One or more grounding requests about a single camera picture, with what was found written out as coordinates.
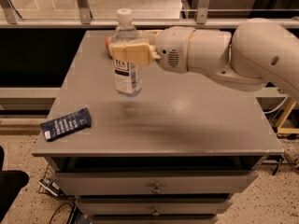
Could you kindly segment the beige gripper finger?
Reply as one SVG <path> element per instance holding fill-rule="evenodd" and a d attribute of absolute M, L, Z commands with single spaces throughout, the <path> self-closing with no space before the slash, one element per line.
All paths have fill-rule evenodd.
<path fill-rule="evenodd" d="M 152 50 L 148 43 L 113 44 L 111 55 L 115 60 L 149 66 L 153 62 Z"/>
<path fill-rule="evenodd" d="M 148 43 L 155 43 L 162 30 L 140 30 L 138 38 Z"/>

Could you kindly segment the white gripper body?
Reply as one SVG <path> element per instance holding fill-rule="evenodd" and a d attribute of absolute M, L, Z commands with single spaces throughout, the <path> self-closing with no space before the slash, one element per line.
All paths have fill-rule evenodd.
<path fill-rule="evenodd" d="M 191 43 L 192 27 L 171 27 L 162 30 L 156 37 L 155 47 L 160 58 L 157 64 L 168 72 L 188 72 L 188 49 Z"/>

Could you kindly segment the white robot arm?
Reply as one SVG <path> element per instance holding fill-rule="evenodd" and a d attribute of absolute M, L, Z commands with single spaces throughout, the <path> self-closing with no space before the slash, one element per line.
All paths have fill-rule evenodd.
<path fill-rule="evenodd" d="M 122 62 L 157 63 L 165 71 L 201 74 L 240 91 L 272 83 L 299 101 L 299 38 L 267 19 L 244 21 L 233 33 L 182 26 L 143 30 L 107 47 Z"/>

